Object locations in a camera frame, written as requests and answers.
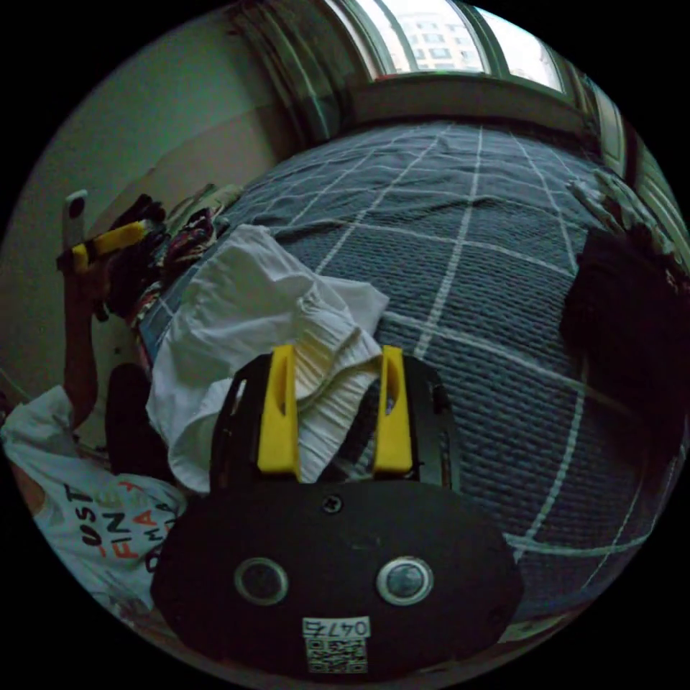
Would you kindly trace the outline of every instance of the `windowsill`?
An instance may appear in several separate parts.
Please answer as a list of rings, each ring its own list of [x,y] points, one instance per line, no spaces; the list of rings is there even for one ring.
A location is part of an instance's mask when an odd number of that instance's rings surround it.
[[[585,138],[585,113],[549,91],[484,73],[394,74],[353,92],[353,122],[358,127],[406,117],[507,118]]]

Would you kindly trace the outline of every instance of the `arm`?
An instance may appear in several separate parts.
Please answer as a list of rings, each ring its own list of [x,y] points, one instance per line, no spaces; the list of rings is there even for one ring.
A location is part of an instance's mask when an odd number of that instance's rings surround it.
[[[81,276],[65,276],[65,378],[63,387],[74,408],[73,429],[91,414],[98,399],[98,375],[91,324],[96,300],[107,294],[107,264]]]

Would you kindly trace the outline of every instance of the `curtain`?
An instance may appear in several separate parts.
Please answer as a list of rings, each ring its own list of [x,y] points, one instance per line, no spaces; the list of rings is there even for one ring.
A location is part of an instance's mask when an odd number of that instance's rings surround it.
[[[236,0],[227,16],[268,70],[303,146],[339,134],[350,109],[347,77],[355,67],[325,6],[314,0]]]

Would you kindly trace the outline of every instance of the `white phone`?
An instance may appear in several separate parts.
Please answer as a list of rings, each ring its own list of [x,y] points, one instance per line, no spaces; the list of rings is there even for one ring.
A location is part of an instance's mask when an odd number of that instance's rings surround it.
[[[86,189],[74,192],[65,198],[63,204],[63,249],[69,249],[84,241],[84,211],[86,210]]]

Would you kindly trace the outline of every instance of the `white cloth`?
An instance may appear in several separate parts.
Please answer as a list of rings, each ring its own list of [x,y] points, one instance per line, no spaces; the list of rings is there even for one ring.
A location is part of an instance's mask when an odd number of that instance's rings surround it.
[[[209,491],[211,435],[232,377],[295,345],[301,479],[315,482],[379,375],[388,297],[321,277],[259,226],[239,226],[191,280],[152,371],[147,412],[178,480]]]
[[[595,170],[594,179],[597,182],[596,189],[580,180],[571,180],[567,187],[614,234],[626,234],[635,224],[646,226],[656,253],[671,255],[678,268],[687,272],[680,252],[637,194],[611,172]]]
[[[8,459],[44,491],[34,520],[75,579],[127,621],[150,611],[151,582],[165,536],[187,502],[150,477],[115,477],[79,457],[65,390],[55,387],[15,408],[0,429]]]

